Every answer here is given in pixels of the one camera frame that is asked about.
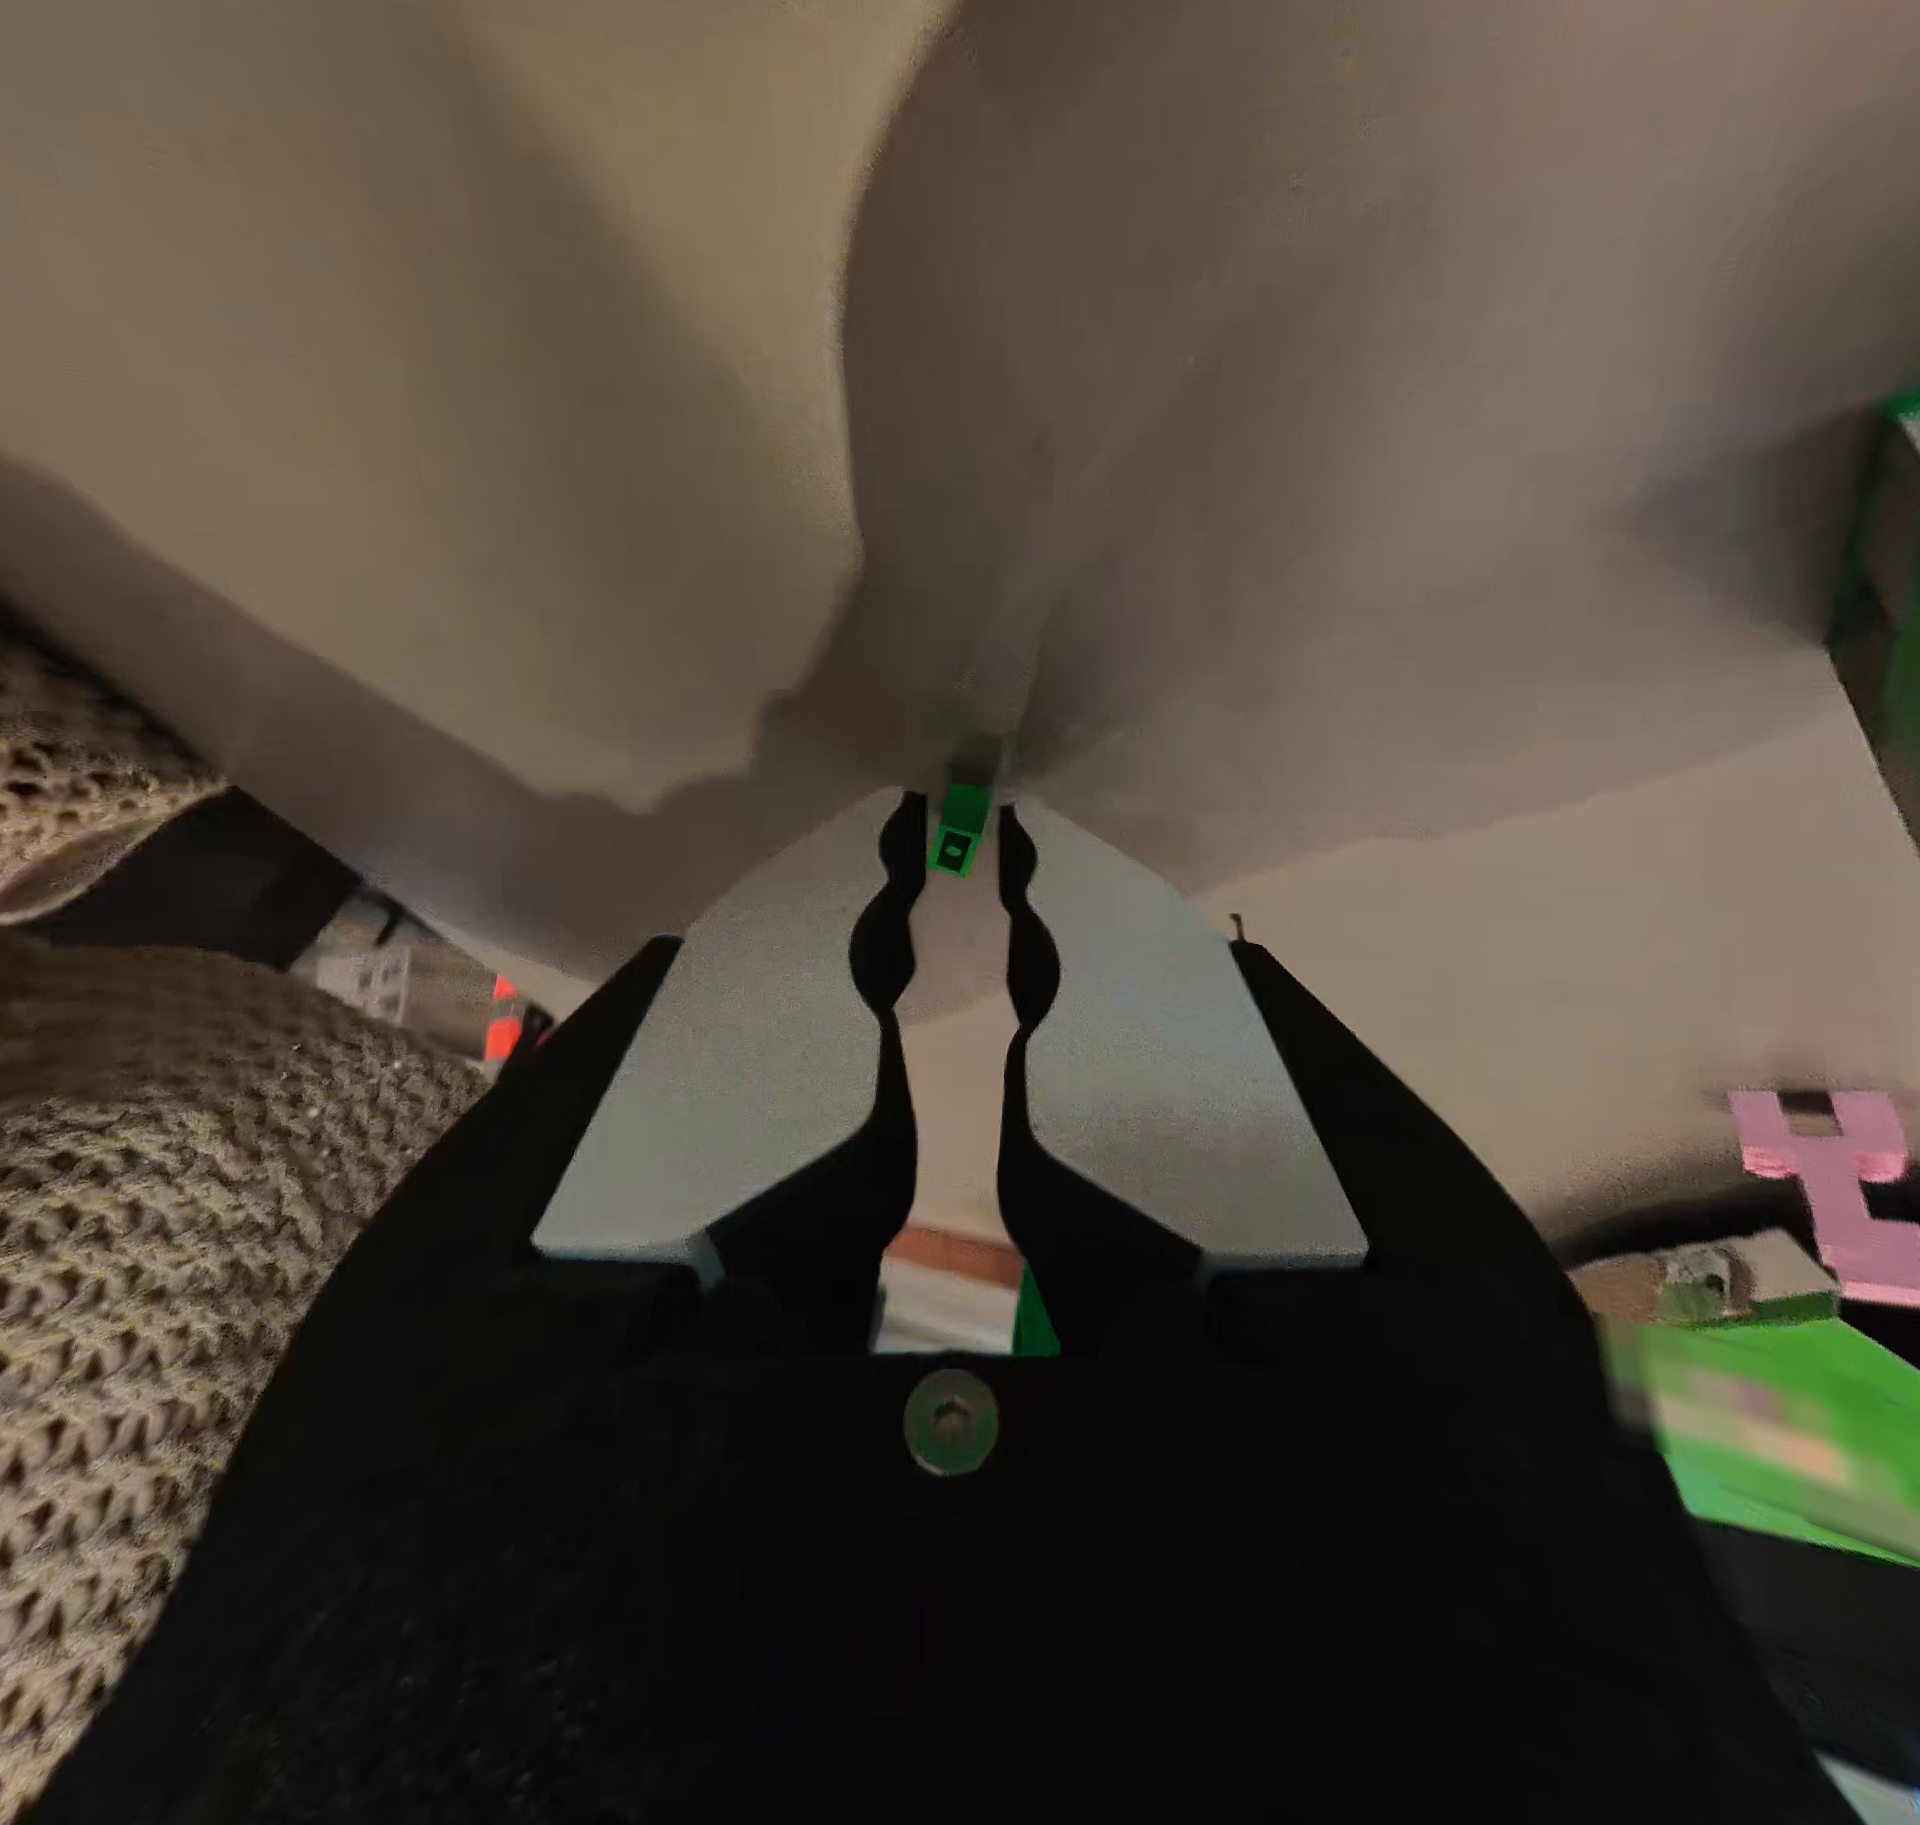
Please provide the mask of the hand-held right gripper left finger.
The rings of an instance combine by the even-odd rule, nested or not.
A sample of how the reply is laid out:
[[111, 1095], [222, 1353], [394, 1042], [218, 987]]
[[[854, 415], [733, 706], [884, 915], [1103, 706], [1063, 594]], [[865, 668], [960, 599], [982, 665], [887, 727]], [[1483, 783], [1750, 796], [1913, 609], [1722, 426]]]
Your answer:
[[915, 1207], [901, 1033], [927, 796], [886, 789], [724, 892], [680, 940], [532, 1246], [778, 1299], [817, 1350], [870, 1350]]

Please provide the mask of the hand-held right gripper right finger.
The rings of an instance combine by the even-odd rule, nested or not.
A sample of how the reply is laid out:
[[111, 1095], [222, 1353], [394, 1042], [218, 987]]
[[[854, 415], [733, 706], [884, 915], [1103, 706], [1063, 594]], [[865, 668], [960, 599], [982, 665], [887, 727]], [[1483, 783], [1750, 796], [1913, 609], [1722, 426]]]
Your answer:
[[1142, 1299], [1355, 1273], [1370, 1240], [1225, 932], [1133, 857], [998, 807], [998, 1213], [1070, 1357]]

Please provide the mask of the pink lego pig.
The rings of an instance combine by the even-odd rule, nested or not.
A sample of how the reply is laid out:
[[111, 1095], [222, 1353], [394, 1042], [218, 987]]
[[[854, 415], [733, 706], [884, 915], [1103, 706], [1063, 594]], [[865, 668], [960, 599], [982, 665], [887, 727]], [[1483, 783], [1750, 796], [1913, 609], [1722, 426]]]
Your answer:
[[1879, 1218], [1870, 1186], [1908, 1177], [1908, 1134], [1887, 1093], [1829, 1093], [1834, 1130], [1793, 1130], [1782, 1093], [1737, 1090], [1726, 1096], [1741, 1164], [1763, 1180], [1791, 1180], [1807, 1203], [1816, 1246], [1842, 1294], [1855, 1302], [1919, 1307], [1917, 1224]]

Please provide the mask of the green lego box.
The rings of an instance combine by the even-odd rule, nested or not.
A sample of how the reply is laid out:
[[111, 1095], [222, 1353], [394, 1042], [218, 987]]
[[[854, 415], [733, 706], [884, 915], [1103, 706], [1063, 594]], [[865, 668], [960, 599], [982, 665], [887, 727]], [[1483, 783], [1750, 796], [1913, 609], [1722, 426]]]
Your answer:
[[1919, 1564], [1919, 1373], [1785, 1229], [1575, 1263], [1617, 1414], [1703, 1524]]

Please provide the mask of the large green lego build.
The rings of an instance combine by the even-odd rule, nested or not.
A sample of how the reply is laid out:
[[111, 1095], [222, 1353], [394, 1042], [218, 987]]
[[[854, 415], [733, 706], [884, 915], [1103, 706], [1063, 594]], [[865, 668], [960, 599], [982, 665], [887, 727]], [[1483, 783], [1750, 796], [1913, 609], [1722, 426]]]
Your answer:
[[1875, 412], [1826, 647], [1890, 801], [1919, 841], [1919, 389]]

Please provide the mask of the cream knit sweater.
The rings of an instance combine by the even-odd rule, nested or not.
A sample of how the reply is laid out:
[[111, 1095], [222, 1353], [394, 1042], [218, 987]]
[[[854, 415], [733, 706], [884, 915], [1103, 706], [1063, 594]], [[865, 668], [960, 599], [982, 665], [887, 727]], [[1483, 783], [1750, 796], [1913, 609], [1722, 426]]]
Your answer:
[[488, 1089], [288, 972], [27, 932], [223, 785], [5, 622], [5, 1821], [156, 1626], [347, 1246]]

